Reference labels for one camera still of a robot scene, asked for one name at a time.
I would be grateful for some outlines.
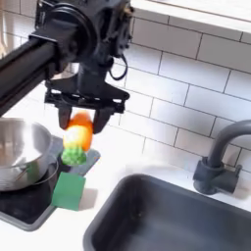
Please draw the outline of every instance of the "black sink basin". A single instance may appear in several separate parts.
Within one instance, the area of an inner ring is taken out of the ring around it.
[[[84,251],[250,251],[251,214],[152,176],[128,176],[83,245]]]

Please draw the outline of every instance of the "black stovetop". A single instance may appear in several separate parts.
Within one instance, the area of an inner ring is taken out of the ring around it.
[[[60,172],[71,172],[84,176],[100,157],[98,152],[90,150],[87,153],[87,163],[72,168],[62,163],[59,157],[62,150],[62,139],[54,137],[49,154],[55,157],[54,162],[57,159],[58,170],[57,163],[52,162],[47,173],[41,179],[43,181],[52,176],[47,181],[18,191],[0,192],[1,220],[24,230],[31,231],[39,228],[55,210],[55,207],[51,206],[51,200]]]

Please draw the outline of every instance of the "white countertop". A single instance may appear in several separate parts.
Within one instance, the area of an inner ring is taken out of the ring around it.
[[[86,228],[106,201],[117,183],[124,176],[142,173],[194,190],[192,175],[180,168],[149,163],[147,159],[134,159],[132,164],[107,156],[87,174],[81,201],[81,211],[57,209],[37,231],[25,232],[0,222],[0,249],[4,251],[81,251]],[[219,193],[213,197],[239,208],[251,211],[250,190],[236,189],[233,196]]]

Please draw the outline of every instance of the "metal pot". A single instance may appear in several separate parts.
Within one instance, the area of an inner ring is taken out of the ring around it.
[[[25,188],[46,173],[50,132],[22,119],[0,119],[0,191]]]

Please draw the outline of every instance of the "black faucet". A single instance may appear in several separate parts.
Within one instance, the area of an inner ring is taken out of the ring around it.
[[[251,121],[237,122],[224,128],[217,136],[209,157],[198,162],[194,173],[194,187],[203,194],[212,195],[218,191],[233,193],[238,183],[241,166],[235,172],[227,170],[222,162],[229,143],[238,136],[251,134]]]

